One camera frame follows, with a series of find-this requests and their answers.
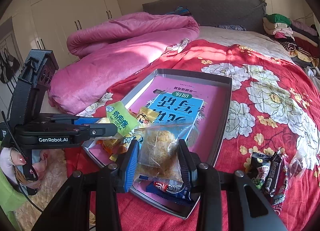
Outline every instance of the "bed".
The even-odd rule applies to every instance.
[[[121,100],[156,68],[231,77],[229,118],[215,167],[228,172],[246,170],[253,151],[273,154],[284,148],[290,159],[297,150],[304,151],[307,170],[301,179],[291,179],[285,201],[274,208],[289,231],[302,230],[320,201],[319,92],[285,49],[261,34],[264,0],[160,0],[143,8],[150,14],[161,15],[178,6],[188,7],[200,24],[197,39],[167,48],[142,70],[109,86],[100,99],[79,111],[79,115],[105,116],[105,106]],[[218,25],[241,25],[248,31],[213,27]],[[68,176],[76,169],[84,173],[98,170],[81,148],[65,149],[65,156]],[[123,230],[195,230],[198,208],[187,220],[182,220],[132,194],[119,194],[118,204]],[[227,230],[227,217],[223,218],[223,225],[223,230]]]

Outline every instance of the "green oval label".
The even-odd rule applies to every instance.
[[[184,93],[184,92],[180,92],[180,91],[175,91],[172,93],[172,96],[174,97],[179,97],[179,98],[183,98],[183,99],[191,99],[192,95],[189,93]]]

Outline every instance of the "screw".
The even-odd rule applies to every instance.
[[[78,178],[78,177],[81,176],[81,174],[82,174],[81,171],[74,171],[72,176],[75,177],[75,178]]]
[[[209,168],[209,165],[207,165],[206,163],[200,163],[199,167],[200,167],[200,169],[206,170]]]
[[[235,171],[235,175],[242,178],[244,176],[244,173],[243,173],[243,171],[238,170],[238,171]]]
[[[111,164],[108,165],[108,168],[109,168],[110,170],[115,170],[116,168],[118,168],[118,164],[111,163]]]

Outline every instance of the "green sleeve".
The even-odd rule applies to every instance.
[[[14,218],[13,211],[22,206],[26,202],[23,194],[17,192],[8,181],[0,169],[0,206],[4,213],[8,216],[10,222],[19,230],[17,221]]]

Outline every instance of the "pink blanket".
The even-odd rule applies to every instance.
[[[167,46],[198,35],[193,17],[144,12],[77,31],[68,37],[67,46],[82,59],[56,72],[48,91],[50,105],[77,114],[108,87],[159,58]]]

